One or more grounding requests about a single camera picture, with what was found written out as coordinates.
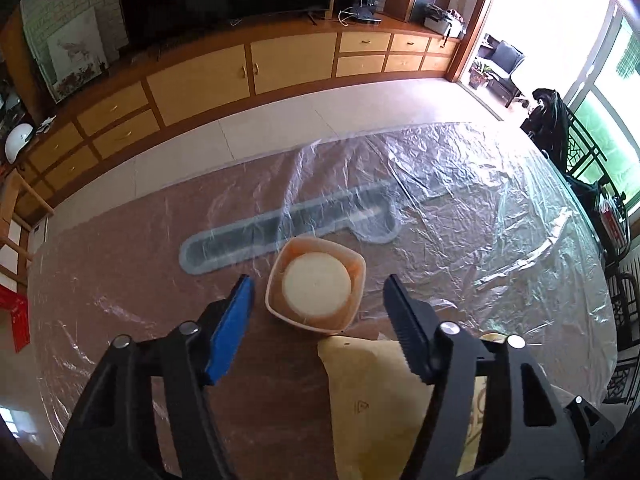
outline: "cable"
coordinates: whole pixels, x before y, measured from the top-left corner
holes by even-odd
[[[342,18],[341,18],[342,14],[346,14],[347,16],[357,16],[358,15],[357,12],[348,12],[349,9],[356,10],[354,7],[347,7],[346,9],[341,10],[340,12],[338,12],[338,21],[340,22],[340,24],[343,27],[349,27],[349,24],[342,20]]]

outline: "potted plant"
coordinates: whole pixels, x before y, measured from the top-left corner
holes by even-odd
[[[486,85],[489,79],[491,79],[489,65],[481,59],[475,59],[471,65],[469,86],[474,90],[478,90],[481,86]]]

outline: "painting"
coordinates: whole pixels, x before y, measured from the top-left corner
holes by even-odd
[[[56,71],[57,81],[52,86],[56,101],[72,94],[108,66],[93,7],[49,36],[47,45]]]

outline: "drawer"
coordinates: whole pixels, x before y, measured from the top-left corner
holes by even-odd
[[[55,190],[59,190],[96,164],[98,164],[98,159],[95,158],[91,149],[88,146],[83,146],[67,160],[49,171],[45,179]]]
[[[433,52],[434,54],[449,54],[449,56],[453,56],[453,53],[458,48],[458,44],[451,40],[447,40],[447,44],[443,45],[444,40],[442,38],[431,38],[431,42],[427,47],[427,52]]]
[[[94,146],[107,158],[159,129],[154,113],[147,110],[94,139]]]
[[[340,52],[384,52],[390,39],[384,32],[343,32]]]
[[[386,60],[385,72],[410,72],[420,70],[422,56],[400,56],[399,54],[391,54]]]
[[[53,195],[49,186],[47,186],[43,181],[39,181],[39,183],[33,186],[33,189],[44,200],[48,200]],[[15,204],[15,212],[18,213],[19,217],[25,218],[31,215],[39,207],[41,206],[33,195],[31,193],[25,193]]]
[[[73,126],[73,123],[66,124],[50,136],[49,139],[36,146],[29,156],[29,160],[38,171],[44,171],[81,142],[82,137],[76,127]]]
[[[31,165],[27,164],[26,162],[23,162],[22,164],[20,164],[20,166],[18,166],[18,173],[20,173],[22,178],[27,181],[27,184],[30,184],[31,182],[36,180],[36,177],[38,176],[36,172],[33,171]]]
[[[382,72],[384,56],[349,56],[338,59],[336,77],[357,74],[377,74]]]
[[[135,83],[82,112],[78,115],[78,121],[87,135],[93,135],[146,104],[148,101],[142,85]]]
[[[410,36],[409,34],[395,34],[391,50],[395,52],[424,52],[427,50],[429,38],[427,36]]]
[[[244,45],[195,57],[146,79],[167,126],[249,97]]]
[[[425,56],[420,70],[431,70],[434,72],[445,72],[451,63],[450,57]]]
[[[336,38],[336,32],[324,32],[254,41],[255,93],[330,79]]]

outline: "red decoration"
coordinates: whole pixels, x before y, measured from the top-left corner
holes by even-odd
[[[0,308],[11,313],[14,348],[18,353],[30,342],[27,298],[0,285]]]

